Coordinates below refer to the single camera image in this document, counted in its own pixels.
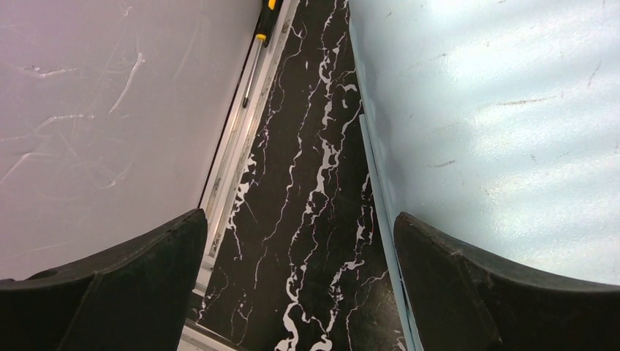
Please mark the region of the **light blue suitcase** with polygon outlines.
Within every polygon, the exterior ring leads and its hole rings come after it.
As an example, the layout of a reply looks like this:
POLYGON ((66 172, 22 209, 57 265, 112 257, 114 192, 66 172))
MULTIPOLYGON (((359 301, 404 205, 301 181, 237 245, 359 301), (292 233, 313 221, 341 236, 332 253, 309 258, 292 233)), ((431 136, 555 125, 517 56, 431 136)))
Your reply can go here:
POLYGON ((351 1, 379 226, 422 350, 406 212, 541 271, 619 283, 619 3, 351 1))

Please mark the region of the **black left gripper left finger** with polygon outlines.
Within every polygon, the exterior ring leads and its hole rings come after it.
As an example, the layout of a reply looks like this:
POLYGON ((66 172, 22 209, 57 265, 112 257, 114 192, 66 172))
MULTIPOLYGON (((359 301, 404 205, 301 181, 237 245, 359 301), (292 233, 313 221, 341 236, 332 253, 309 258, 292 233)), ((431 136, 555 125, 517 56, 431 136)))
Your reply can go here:
POLYGON ((207 240, 201 209, 81 260, 1 281, 3 350, 176 350, 207 240))

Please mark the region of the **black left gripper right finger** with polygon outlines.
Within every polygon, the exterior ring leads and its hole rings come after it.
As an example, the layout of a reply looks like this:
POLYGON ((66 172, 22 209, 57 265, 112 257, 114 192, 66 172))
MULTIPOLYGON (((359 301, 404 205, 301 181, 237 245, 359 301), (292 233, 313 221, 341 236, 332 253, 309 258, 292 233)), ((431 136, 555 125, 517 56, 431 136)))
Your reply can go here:
POLYGON ((399 214, 397 257, 425 350, 617 350, 619 287, 537 270, 399 214))

